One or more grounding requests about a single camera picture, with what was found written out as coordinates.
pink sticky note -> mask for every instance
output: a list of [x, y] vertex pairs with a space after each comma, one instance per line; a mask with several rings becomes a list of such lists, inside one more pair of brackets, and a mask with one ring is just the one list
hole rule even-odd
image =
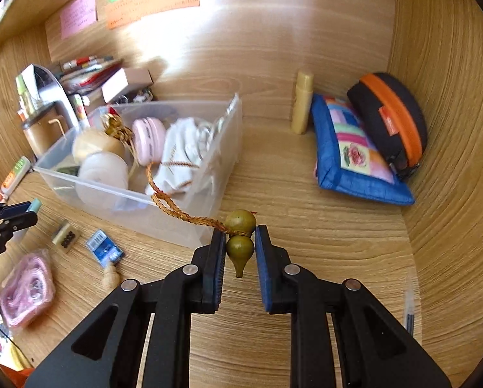
[[96, 0], [75, 0], [60, 13], [62, 39], [96, 22]]

plastic bag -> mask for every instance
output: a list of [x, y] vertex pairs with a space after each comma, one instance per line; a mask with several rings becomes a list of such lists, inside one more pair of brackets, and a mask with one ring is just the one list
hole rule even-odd
[[55, 297], [47, 249], [23, 256], [2, 286], [0, 304], [4, 321], [11, 330], [24, 328]]

white cloth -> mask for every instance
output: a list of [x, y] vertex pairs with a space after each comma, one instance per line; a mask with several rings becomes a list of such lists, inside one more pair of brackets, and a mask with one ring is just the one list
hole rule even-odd
[[[172, 124], [166, 132], [161, 165], [153, 177], [155, 185], [169, 195], [186, 192], [198, 169], [165, 166], [164, 163], [185, 162], [200, 166], [220, 127], [195, 118], [180, 118]], [[150, 184], [146, 186], [145, 193], [154, 193]]]

clear plastic container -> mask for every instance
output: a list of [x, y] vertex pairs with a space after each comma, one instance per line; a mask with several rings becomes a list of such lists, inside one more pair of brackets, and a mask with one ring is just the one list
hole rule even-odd
[[[186, 117], [203, 118], [213, 123], [228, 111], [222, 130], [211, 144], [193, 183], [177, 202], [183, 211], [192, 216], [214, 217], [220, 208], [225, 186], [241, 150], [242, 110], [238, 96], [232, 101], [224, 102], [160, 101], [118, 105], [114, 109], [121, 115], [126, 126], [131, 126], [134, 120], [144, 117], [159, 118], [166, 126], [178, 118]], [[136, 192], [82, 180], [55, 170], [62, 160], [72, 156], [71, 149], [76, 136], [89, 125], [99, 127], [101, 115], [106, 112], [107, 108], [101, 107], [92, 112], [88, 124], [81, 122], [79, 126], [70, 129], [38, 160], [34, 170], [42, 175], [59, 198], [89, 214], [177, 245], [196, 248], [209, 243], [211, 228], [186, 223], [159, 210], [144, 193], [146, 178], [139, 186], [139, 192]], [[138, 173], [139, 180], [142, 180], [145, 168], [140, 167]], [[108, 200], [108, 207], [91, 205], [80, 199], [77, 186], [86, 186], [85, 193], [91, 189], [102, 195]], [[110, 198], [115, 198], [115, 202], [110, 203]]]

blue fabric trim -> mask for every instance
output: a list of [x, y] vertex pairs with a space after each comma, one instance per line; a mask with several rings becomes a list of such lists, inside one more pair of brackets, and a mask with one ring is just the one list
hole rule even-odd
[[340, 166], [340, 149], [333, 120], [324, 98], [314, 94], [311, 112], [317, 134], [317, 178], [321, 188], [384, 203], [410, 205], [414, 196], [394, 175], [394, 184]]

